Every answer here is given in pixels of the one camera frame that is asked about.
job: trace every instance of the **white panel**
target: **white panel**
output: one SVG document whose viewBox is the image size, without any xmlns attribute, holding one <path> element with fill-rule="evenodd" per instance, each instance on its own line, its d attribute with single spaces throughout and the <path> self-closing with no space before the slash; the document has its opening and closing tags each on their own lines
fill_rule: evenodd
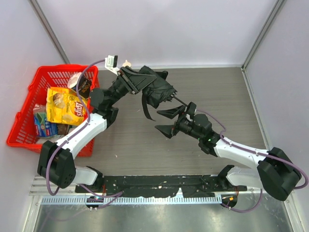
<svg viewBox="0 0 309 232">
<path fill-rule="evenodd" d="M 39 0 L 72 63 L 241 65 L 275 0 Z"/>
<path fill-rule="evenodd" d="M 0 41 L 0 224 L 1 231 L 20 232 L 39 156 L 7 147 L 5 140 L 37 68 L 62 60 L 26 0 L 2 1 Z"/>
<path fill-rule="evenodd" d="M 309 174 L 309 1 L 288 0 L 248 67 L 271 146 Z M 309 231 L 309 187 L 296 191 Z"/>
</svg>

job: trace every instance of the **gray wooden surface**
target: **gray wooden surface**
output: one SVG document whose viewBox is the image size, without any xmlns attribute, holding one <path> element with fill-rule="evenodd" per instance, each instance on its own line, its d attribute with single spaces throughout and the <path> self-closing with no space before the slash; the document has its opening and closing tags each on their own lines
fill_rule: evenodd
<svg viewBox="0 0 309 232">
<path fill-rule="evenodd" d="M 249 146 L 265 148 L 253 107 L 240 68 L 170 69 L 167 80 L 186 103 L 216 116 L 227 127 L 228 138 Z M 108 71 L 99 73 L 100 86 L 108 88 L 116 76 Z M 180 104 L 162 103 L 158 109 Z M 116 105 L 116 121 L 95 139 L 92 157 L 77 158 L 78 166 L 91 166 L 105 175 L 151 174 L 217 174 L 228 159 L 203 153 L 197 140 L 178 133 L 167 139 L 155 125 L 173 124 L 149 106 L 156 122 L 147 120 L 141 106 L 141 93 L 127 94 Z M 213 129 L 221 128 L 212 119 Z"/>
</svg>

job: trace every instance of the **reflective floor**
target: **reflective floor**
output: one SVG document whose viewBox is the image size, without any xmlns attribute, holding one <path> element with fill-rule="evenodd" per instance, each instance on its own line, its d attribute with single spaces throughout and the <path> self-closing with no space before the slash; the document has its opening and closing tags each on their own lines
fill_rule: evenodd
<svg viewBox="0 0 309 232">
<path fill-rule="evenodd" d="M 237 208 L 254 206 L 258 194 L 241 194 Z M 35 232 L 291 232 L 284 204 L 265 195 L 250 213 L 212 204 L 109 206 L 43 205 Z"/>
</svg>

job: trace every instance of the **red basket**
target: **red basket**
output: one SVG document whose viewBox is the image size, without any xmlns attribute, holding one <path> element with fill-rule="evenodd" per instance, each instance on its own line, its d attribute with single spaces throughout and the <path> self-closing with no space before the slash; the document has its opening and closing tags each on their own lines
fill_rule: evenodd
<svg viewBox="0 0 309 232">
<path fill-rule="evenodd" d="M 70 76 L 74 73 L 82 72 L 87 66 L 81 65 L 57 65 L 40 67 L 28 86 L 28 95 L 23 108 L 15 116 L 15 122 L 6 141 L 8 146 L 23 147 L 28 150 L 40 153 L 42 144 L 35 144 L 38 138 L 35 134 L 33 119 L 33 107 L 36 103 L 45 105 L 47 89 L 51 86 L 67 87 Z M 91 67 L 85 76 L 92 80 L 91 89 L 99 87 L 98 68 Z M 94 139 L 91 140 L 78 154 L 80 157 L 90 157 L 92 155 Z"/>
</svg>

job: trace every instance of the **red logo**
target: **red logo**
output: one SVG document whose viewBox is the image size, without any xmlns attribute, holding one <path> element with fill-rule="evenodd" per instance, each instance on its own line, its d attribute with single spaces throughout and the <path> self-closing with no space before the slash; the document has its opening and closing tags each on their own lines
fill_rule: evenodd
<svg viewBox="0 0 309 232">
<path fill-rule="evenodd" d="M 80 102 L 75 103 L 74 114 L 78 117 L 83 116 L 83 105 Z"/>
</svg>

